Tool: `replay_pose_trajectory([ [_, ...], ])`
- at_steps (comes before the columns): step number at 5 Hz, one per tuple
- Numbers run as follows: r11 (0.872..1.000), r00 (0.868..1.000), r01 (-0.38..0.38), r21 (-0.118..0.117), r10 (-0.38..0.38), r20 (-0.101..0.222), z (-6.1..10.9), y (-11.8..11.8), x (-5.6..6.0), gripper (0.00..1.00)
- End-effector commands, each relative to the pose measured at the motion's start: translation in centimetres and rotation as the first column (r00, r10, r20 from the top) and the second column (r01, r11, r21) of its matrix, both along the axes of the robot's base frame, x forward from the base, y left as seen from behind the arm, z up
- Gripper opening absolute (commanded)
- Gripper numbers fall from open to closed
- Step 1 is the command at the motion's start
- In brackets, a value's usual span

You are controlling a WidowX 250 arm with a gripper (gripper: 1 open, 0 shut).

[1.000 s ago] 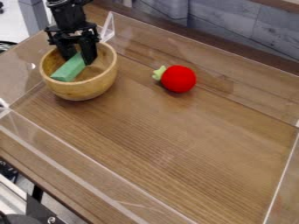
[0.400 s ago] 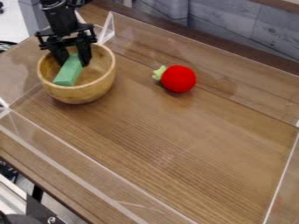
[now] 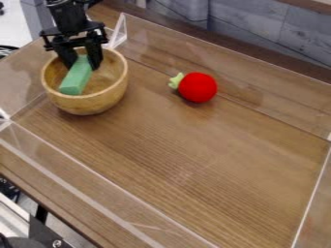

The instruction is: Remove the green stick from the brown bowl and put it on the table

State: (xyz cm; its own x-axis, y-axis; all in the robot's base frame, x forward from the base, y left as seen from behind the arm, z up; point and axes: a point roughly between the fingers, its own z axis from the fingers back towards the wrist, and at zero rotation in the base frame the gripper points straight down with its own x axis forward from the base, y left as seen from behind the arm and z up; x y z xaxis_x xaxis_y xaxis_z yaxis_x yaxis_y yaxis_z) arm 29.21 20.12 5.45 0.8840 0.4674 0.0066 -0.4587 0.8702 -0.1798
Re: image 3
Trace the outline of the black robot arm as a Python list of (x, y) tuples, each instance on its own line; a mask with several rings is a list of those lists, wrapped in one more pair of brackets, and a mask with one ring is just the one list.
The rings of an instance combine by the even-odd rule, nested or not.
[(104, 24), (88, 19), (85, 6), (92, 0), (45, 0), (55, 26), (40, 31), (44, 48), (53, 51), (69, 69), (77, 60), (77, 47), (84, 47), (92, 70), (104, 60), (103, 44), (108, 43)]

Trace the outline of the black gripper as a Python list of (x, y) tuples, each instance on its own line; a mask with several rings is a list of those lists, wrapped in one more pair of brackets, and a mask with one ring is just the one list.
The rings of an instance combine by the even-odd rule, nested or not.
[(104, 24), (99, 21), (87, 21), (79, 31), (61, 32), (55, 26), (41, 30), (39, 36), (44, 40), (47, 51), (53, 50), (65, 67), (71, 69), (77, 59), (76, 47), (85, 47), (88, 61), (95, 71), (104, 60), (101, 44), (108, 43)]

